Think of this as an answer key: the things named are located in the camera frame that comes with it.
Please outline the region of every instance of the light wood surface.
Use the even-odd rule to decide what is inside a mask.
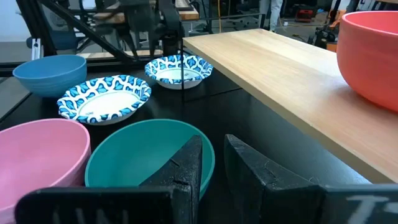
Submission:
[[[28,95],[29,91],[14,77],[0,82],[0,119],[7,115],[10,110],[15,108]]]
[[[184,44],[371,182],[398,182],[398,115],[357,95],[334,52],[262,29]]]
[[[132,56],[131,51],[125,51],[127,55]],[[149,56],[149,50],[137,50],[138,56]],[[155,56],[160,56],[163,54],[162,50],[155,50],[154,55]],[[97,53],[80,53],[77,54],[79,56],[82,56],[84,58],[113,58],[113,55],[108,52],[97,52]]]
[[[181,0],[177,0],[175,2],[175,5],[177,7],[185,7],[185,1],[181,1]],[[108,7],[108,9],[116,9],[119,6],[119,3],[113,4],[112,6]],[[190,19],[199,19],[199,13],[198,11],[193,8],[193,10],[191,11],[179,11],[178,12],[180,14],[181,20],[190,20]],[[108,16],[110,14],[110,12],[100,12],[94,15],[95,18],[97,19],[101,19],[104,18],[106,16]],[[108,23],[123,23],[124,22],[124,13],[120,12],[117,13],[114,17],[108,19],[106,22]]]

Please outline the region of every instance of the black table surface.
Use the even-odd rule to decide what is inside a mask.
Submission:
[[[118,75],[89,74],[88,78]],[[226,182],[223,161],[225,134],[233,134],[268,158],[316,184],[363,184],[364,177],[330,154],[316,140],[301,133],[249,93],[218,71],[197,87],[182,92],[168,90],[145,77],[143,70],[130,72],[152,88],[149,101],[130,118],[107,126],[85,125],[95,148],[118,129],[154,118],[177,119],[202,130],[211,141],[216,165],[210,185],[200,202],[199,223],[238,223]],[[55,99],[30,95],[6,119],[0,130],[45,118],[60,118]]]

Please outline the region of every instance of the teal bowl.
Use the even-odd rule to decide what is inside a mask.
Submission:
[[[171,119],[150,119],[107,137],[87,163],[87,187],[138,186],[159,170],[194,134],[203,141],[200,198],[215,165],[213,146],[194,126]]]

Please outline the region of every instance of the paper bowl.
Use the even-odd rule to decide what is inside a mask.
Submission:
[[[130,117],[150,93],[144,80],[129,75],[95,78],[67,90],[57,101],[58,113],[86,124],[114,124]]]
[[[199,56],[184,55],[183,61],[184,89],[199,85],[213,71],[213,66]],[[181,90],[181,56],[157,58],[145,66],[145,74],[165,88]]]

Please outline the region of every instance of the blue bowl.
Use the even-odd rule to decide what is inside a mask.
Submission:
[[[59,98],[86,80],[87,64],[81,56],[56,55],[23,63],[12,74],[32,93]]]

